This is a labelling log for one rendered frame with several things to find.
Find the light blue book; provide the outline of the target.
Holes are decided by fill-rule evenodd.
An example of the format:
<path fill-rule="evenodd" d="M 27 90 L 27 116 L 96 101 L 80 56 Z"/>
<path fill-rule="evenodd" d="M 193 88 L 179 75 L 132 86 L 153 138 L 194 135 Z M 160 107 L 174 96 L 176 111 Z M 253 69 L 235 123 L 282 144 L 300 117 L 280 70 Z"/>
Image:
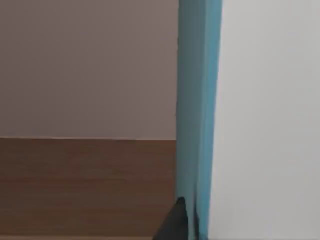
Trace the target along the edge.
<path fill-rule="evenodd" d="M 175 195 L 187 240 L 209 240 L 223 0 L 179 0 Z"/>

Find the brown wooden board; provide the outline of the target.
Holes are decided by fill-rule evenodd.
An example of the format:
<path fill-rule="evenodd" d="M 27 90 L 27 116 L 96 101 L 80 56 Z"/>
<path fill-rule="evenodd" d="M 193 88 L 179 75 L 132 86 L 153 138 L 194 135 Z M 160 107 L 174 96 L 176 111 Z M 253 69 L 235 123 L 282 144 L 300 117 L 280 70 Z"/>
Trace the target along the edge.
<path fill-rule="evenodd" d="M 152 236 L 175 165 L 173 140 L 0 138 L 0 236 Z"/>

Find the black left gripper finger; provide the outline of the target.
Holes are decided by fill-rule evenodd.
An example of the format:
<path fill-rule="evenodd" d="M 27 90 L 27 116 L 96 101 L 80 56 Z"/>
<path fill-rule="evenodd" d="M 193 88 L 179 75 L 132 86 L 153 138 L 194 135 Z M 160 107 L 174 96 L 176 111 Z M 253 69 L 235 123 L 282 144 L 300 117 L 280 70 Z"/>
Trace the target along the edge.
<path fill-rule="evenodd" d="M 179 197 L 152 240 L 188 240 L 186 200 Z"/>

